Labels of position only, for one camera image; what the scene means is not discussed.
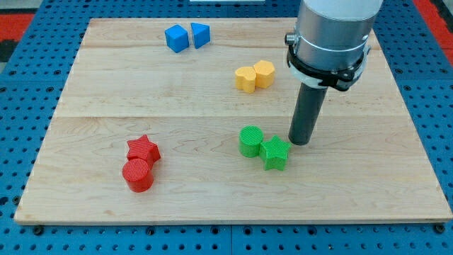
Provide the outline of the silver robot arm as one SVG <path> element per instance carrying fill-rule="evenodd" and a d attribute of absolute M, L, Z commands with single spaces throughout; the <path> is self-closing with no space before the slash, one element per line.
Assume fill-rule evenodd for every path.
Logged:
<path fill-rule="evenodd" d="M 312 89 L 347 91 L 362 75 L 382 0 L 302 0 L 285 36 L 287 65 Z"/>

